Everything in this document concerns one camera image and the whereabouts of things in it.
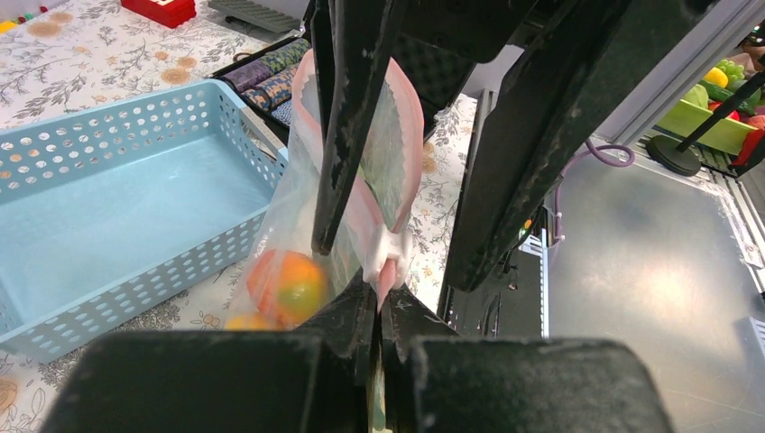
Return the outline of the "yellow lemon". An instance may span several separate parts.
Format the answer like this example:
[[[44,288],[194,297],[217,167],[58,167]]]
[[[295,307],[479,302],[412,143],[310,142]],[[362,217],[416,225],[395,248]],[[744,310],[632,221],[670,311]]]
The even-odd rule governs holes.
[[[281,331],[284,326],[276,319],[254,312],[232,316],[226,321],[224,329],[229,331]]]

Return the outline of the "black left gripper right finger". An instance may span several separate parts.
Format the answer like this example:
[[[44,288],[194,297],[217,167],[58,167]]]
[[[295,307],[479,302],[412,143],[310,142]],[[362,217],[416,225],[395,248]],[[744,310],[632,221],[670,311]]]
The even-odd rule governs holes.
[[[669,432],[650,373],[603,339],[460,336],[407,288],[381,305],[395,432]]]

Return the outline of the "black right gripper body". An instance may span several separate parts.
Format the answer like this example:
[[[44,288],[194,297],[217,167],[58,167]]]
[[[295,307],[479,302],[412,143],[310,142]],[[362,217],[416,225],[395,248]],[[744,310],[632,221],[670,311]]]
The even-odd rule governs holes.
[[[634,90],[714,1],[409,1],[400,68],[417,90],[460,90],[514,40],[501,90]]]

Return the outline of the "red orange mango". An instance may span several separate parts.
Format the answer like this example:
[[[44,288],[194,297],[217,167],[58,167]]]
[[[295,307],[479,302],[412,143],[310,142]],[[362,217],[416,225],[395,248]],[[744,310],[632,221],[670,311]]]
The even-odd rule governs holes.
[[[304,323],[330,298],[324,269],[306,254],[289,250],[268,250],[258,257],[245,287],[260,313],[288,327]]]

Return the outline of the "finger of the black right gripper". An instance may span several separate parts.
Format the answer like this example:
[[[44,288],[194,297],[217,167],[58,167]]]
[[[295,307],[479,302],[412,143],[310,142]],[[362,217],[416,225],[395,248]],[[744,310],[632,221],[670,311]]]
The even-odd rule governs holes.
[[[310,19],[313,52],[330,49],[321,65],[338,66],[343,54],[352,67],[363,67],[364,59],[387,60],[389,50],[400,31],[406,1],[315,1]],[[321,255],[330,253],[341,217],[352,190],[371,127],[372,115],[354,107],[344,97],[339,103],[339,118],[329,121],[322,136],[323,158],[319,176],[318,199],[312,233],[312,249]]]
[[[633,10],[632,1],[566,1],[505,74],[465,168],[446,287],[482,284],[576,149],[633,89],[606,69]]]

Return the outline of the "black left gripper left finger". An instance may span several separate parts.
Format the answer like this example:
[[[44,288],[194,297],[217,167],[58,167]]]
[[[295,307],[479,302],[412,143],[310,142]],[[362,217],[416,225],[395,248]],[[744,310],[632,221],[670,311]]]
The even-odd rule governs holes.
[[[83,354],[46,432],[368,432],[375,294],[351,282],[291,331],[117,332]]]

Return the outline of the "clear pink zip top bag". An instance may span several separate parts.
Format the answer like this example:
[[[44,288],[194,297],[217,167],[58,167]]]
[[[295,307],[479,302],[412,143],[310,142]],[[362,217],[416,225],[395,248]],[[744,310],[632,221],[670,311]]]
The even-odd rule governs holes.
[[[245,280],[268,250],[306,254],[325,271],[330,298],[356,274],[377,298],[406,281],[413,251],[408,228],[422,175],[424,119],[419,98],[405,75],[388,66],[354,184],[329,254],[313,251],[312,230],[323,158],[318,86],[312,58],[297,67],[297,106],[292,109],[288,165],[258,229],[227,319],[259,312]]]

